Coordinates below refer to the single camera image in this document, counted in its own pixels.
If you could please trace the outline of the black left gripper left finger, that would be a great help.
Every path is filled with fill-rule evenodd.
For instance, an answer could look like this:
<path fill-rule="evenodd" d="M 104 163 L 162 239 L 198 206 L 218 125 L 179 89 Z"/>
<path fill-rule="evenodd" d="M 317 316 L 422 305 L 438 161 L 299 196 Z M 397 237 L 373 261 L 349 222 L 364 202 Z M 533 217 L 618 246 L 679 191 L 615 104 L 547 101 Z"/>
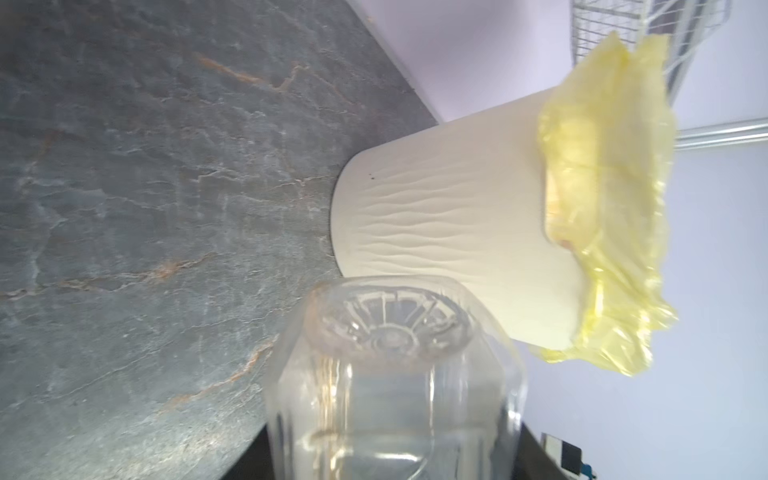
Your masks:
<path fill-rule="evenodd" d="M 221 480 L 270 480 L 270 442 L 266 426 Z"/>

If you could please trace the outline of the clear bottle green cap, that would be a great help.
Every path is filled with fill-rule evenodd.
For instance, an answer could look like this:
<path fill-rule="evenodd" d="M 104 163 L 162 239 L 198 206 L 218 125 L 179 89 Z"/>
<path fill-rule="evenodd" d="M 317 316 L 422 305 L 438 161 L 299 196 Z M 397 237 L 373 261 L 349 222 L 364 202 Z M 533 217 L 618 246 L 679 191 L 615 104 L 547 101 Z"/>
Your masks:
<path fill-rule="evenodd" d="M 315 286 L 291 311 L 263 394 L 279 479 L 508 479 L 523 363 L 458 282 L 379 276 Z"/>

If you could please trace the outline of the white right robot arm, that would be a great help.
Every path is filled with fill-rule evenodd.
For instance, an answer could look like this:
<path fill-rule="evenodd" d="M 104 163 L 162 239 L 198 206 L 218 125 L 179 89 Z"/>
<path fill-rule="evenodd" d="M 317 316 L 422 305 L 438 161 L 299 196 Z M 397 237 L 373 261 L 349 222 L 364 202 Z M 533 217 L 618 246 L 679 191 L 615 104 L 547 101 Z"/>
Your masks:
<path fill-rule="evenodd" d="M 596 480 L 597 473 L 582 458 L 582 449 L 558 437 L 543 434 L 541 446 L 567 479 Z"/>

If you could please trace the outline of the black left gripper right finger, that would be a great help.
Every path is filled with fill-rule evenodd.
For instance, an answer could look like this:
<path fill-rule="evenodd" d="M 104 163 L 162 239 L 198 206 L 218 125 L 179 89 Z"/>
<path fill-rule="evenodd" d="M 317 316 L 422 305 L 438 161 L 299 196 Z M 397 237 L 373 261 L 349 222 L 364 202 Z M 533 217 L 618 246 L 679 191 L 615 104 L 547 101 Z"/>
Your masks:
<path fill-rule="evenodd" d="M 515 480 L 566 480 L 525 424 L 521 427 L 515 460 Z"/>

